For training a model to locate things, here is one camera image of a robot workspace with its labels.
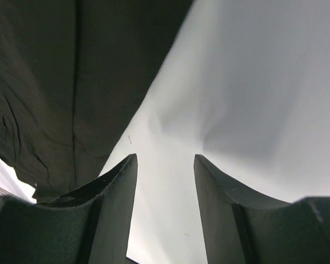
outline black garment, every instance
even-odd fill
[[[192,0],[0,0],[0,158],[34,198],[96,178]]]

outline black pants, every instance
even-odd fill
[[[0,0],[0,158],[51,200],[96,178],[192,0]]]

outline dark cloth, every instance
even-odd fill
[[[51,200],[96,178],[192,0],[0,0],[0,158]]]

